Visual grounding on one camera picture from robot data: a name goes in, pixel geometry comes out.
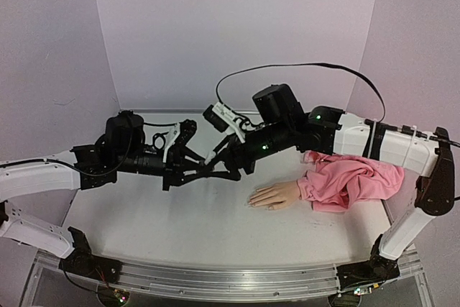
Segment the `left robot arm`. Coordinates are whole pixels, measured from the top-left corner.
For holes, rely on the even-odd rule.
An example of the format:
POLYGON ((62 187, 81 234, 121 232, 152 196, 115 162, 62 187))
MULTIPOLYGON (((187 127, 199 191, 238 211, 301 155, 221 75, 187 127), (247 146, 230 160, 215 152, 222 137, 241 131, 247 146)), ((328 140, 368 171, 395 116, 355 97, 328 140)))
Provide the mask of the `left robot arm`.
POLYGON ((161 177, 165 191, 199 178, 240 179, 233 164, 225 172, 214 167, 225 145, 233 139, 245 139, 239 127, 241 119, 223 118, 213 112, 205 112, 204 117, 225 134, 208 157, 187 146, 198 129, 196 121, 169 124, 168 132, 154 136, 163 141, 157 147, 146 143, 145 120, 133 111, 121 111, 107 120, 105 132, 93 145, 76 146, 49 157, 2 162, 1 236, 67 260, 80 275, 92 275, 97 261, 84 232, 22 216, 9 199, 54 190, 98 188, 115 183, 120 172, 161 177))

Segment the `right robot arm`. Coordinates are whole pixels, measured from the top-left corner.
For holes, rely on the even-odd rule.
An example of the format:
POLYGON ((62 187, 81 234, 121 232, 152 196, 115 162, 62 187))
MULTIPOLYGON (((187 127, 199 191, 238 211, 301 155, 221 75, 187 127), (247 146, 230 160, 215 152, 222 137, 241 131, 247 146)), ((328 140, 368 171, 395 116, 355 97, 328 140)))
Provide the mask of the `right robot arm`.
POLYGON ((366 158, 419 175, 406 210, 376 241, 373 262, 397 261, 432 219, 454 207, 457 199, 451 147, 455 144, 444 128, 420 132, 416 127, 395 127, 328 106, 304 112, 286 84, 269 86, 252 100, 262 118, 252 130, 247 129, 251 122, 245 115, 221 101, 203 113, 215 129, 227 135, 208 156, 206 167, 224 162, 228 179, 238 180, 240 170, 253 173, 257 160, 291 147, 307 155, 317 152, 342 160, 366 158))

